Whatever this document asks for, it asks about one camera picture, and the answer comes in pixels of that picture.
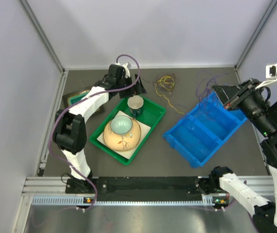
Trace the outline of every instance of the yellow cable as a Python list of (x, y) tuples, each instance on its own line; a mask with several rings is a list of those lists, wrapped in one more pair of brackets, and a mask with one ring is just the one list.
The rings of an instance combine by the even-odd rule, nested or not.
[[(166, 87), (166, 86), (164, 86), (162, 83), (170, 84), (171, 86)], [(173, 79), (171, 76), (168, 76), (168, 75), (161, 77), (161, 79), (159, 79), (159, 80), (156, 82), (156, 85), (155, 85), (156, 93), (157, 93), (157, 95), (159, 95), (160, 97), (163, 96), (163, 97), (168, 101), (170, 107), (174, 108), (174, 109), (176, 110), (176, 112), (185, 115), (185, 113), (182, 113), (182, 112), (178, 111), (173, 105), (171, 105), (170, 100), (166, 97), (166, 95), (164, 95), (164, 94), (161, 95), (161, 94), (158, 93), (157, 84), (160, 84), (160, 85), (161, 85), (165, 90), (167, 90), (167, 91), (172, 91), (173, 88), (174, 88), (174, 85), (175, 85), (174, 79)]]

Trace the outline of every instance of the white wall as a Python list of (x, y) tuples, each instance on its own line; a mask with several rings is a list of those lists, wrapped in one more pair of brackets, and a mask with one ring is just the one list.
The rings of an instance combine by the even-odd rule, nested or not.
[(66, 68), (235, 65), (270, 0), (28, 0)]
[[(263, 28), (246, 60), (240, 68), (243, 81), (249, 78), (265, 80), (265, 66), (269, 63), (277, 63), (277, 8)], [(277, 84), (270, 86), (272, 96), (271, 103), (277, 100)]]
[(60, 73), (17, 0), (0, 0), (0, 233), (35, 174)]

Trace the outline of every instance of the mug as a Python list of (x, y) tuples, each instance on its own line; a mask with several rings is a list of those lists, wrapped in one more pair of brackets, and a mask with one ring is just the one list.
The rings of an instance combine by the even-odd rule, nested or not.
[(134, 118), (140, 116), (143, 113), (143, 104), (144, 100), (141, 96), (133, 96), (128, 99), (128, 106)]

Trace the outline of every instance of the blue bin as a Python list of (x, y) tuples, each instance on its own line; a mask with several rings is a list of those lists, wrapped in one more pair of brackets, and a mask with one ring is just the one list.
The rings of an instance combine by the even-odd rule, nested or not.
[(213, 92), (163, 137), (197, 168), (203, 166), (246, 120), (240, 110), (225, 110)]

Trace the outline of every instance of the green tray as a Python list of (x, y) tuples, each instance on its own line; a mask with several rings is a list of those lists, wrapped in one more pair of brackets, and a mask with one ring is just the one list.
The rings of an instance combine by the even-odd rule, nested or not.
[(107, 146), (103, 145), (101, 142), (97, 140), (97, 138), (101, 135), (101, 133), (104, 131), (104, 128), (106, 124), (112, 120), (115, 115), (122, 111), (126, 113), (127, 115), (131, 116), (130, 109), (128, 107), (128, 98), (125, 98), (120, 101), (120, 103), (114, 108), (114, 110), (109, 114), (109, 116), (103, 121), (103, 123), (96, 129), (96, 131), (91, 135), (90, 142), (92, 142), (95, 146), (101, 148), (106, 153), (113, 156), (115, 159), (117, 159), (119, 162), (121, 162), (123, 165), (129, 165), (130, 162), (134, 159), (135, 155), (139, 151), (139, 149), (142, 147), (148, 136), (151, 134), (151, 132), (154, 130), (156, 125), (160, 122), (163, 115), (166, 113), (166, 109), (164, 107), (161, 107), (160, 105), (144, 98), (144, 106), (143, 106), (143, 114), (138, 116), (136, 120), (140, 121), (141, 123), (148, 125), (150, 128), (150, 131), (147, 133), (143, 141), (139, 144), (138, 148), (133, 153), (132, 157), (130, 159), (126, 159), (122, 157), (121, 155), (114, 152), (112, 149), (108, 148)]

